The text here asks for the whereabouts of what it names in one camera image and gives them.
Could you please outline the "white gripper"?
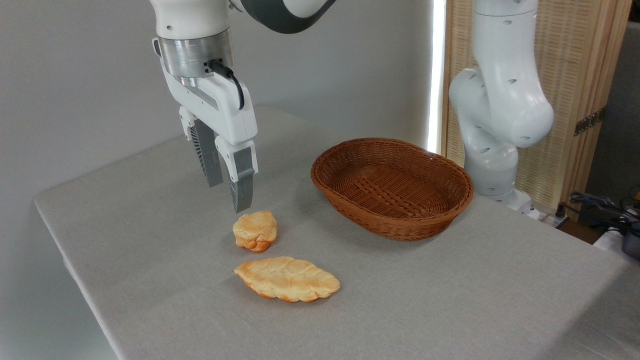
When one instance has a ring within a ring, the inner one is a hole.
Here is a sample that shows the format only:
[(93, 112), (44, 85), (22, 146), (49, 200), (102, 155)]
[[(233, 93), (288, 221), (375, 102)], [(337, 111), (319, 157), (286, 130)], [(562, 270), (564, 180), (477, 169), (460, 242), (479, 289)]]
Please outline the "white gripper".
[(251, 207), (258, 158), (252, 139), (258, 134), (249, 89), (226, 66), (205, 67), (203, 77), (175, 77), (162, 67), (167, 86), (182, 106), (183, 132), (192, 142), (210, 188), (224, 182), (218, 153), (226, 166), (237, 214)]

